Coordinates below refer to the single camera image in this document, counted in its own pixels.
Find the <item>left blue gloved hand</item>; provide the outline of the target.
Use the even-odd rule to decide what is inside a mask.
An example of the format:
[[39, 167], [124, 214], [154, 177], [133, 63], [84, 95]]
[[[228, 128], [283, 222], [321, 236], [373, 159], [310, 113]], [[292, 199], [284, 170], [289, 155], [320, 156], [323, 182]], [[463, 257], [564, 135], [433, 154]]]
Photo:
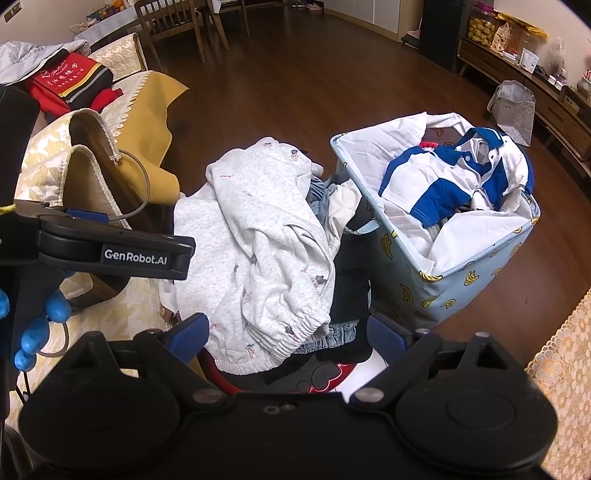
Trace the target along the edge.
[[70, 318], [71, 306], [59, 289], [67, 275], [44, 264], [1, 269], [1, 364], [11, 376], [34, 368], [49, 340], [51, 321]]

